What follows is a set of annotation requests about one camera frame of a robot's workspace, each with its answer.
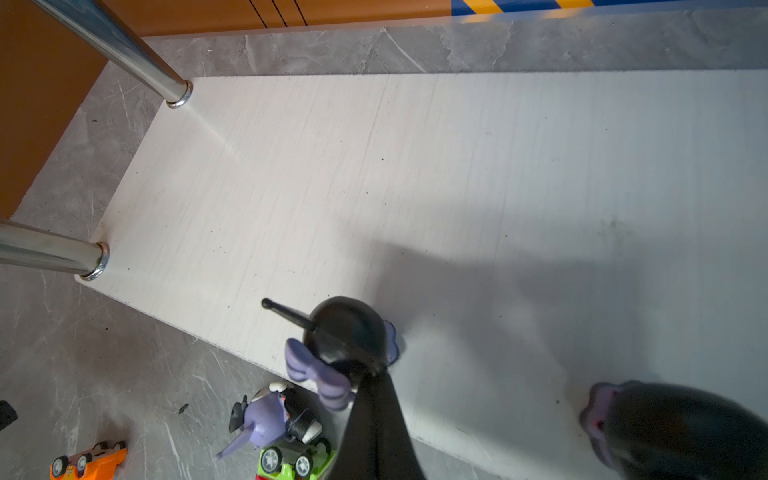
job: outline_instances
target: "white wooden board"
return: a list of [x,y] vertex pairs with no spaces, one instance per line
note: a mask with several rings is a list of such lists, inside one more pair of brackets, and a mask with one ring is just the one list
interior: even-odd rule
[[577,423],[598,381],[768,417],[768,72],[194,85],[88,286],[283,375],[300,331],[262,297],[364,300],[404,337],[411,434],[511,478],[613,478]]

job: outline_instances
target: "chrome metal leg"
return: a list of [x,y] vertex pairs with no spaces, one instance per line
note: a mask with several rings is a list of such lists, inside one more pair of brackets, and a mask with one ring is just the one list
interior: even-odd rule
[[0,220],[0,263],[75,273],[85,280],[101,275],[109,261],[106,243],[88,243]]
[[107,58],[178,108],[192,84],[168,66],[100,0],[32,0]]

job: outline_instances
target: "green toy car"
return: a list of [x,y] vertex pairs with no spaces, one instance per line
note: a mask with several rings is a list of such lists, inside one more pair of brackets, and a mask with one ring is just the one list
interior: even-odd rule
[[336,450],[326,439],[312,445],[278,442],[261,451],[256,480],[320,480],[330,471]]

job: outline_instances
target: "toy car wheel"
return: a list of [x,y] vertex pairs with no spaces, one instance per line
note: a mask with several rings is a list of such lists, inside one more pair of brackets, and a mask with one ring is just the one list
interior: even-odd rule
[[283,453],[277,447],[269,447],[261,454],[261,468],[266,473],[277,472],[282,464]]
[[69,458],[66,456],[59,457],[51,463],[51,475],[54,476],[54,478],[59,478],[64,476],[64,472],[67,471],[67,467],[69,466]]
[[306,453],[299,455],[299,458],[296,459],[296,464],[294,465],[296,475],[299,478],[309,477],[312,474],[312,468],[312,454],[307,451]]
[[91,462],[93,462],[93,455],[90,453],[84,453],[83,455],[80,455],[80,458],[78,458],[78,464],[77,464],[77,470],[78,470],[78,477],[81,477],[85,475],[85,466]]

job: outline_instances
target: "gray marble floor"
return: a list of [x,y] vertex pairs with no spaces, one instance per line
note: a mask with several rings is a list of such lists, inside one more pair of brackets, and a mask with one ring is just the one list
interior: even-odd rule
[[[768,68],[768,10],[711,10],[515,23],[153,38],[184,77],[457,71]],[[88,238],[160,98],[109,64],[14,220]],[[214,463],[232,402],[272,377],[76,284],[0,266],[0,477],[44,478],[50,461],[126,439],[115,478],[252,478],[257,454]],[[181,406],[189,404],[184,412]],[[334,419],[331,429],[343,428]],[[415,443],[429,478],[493,478]]]

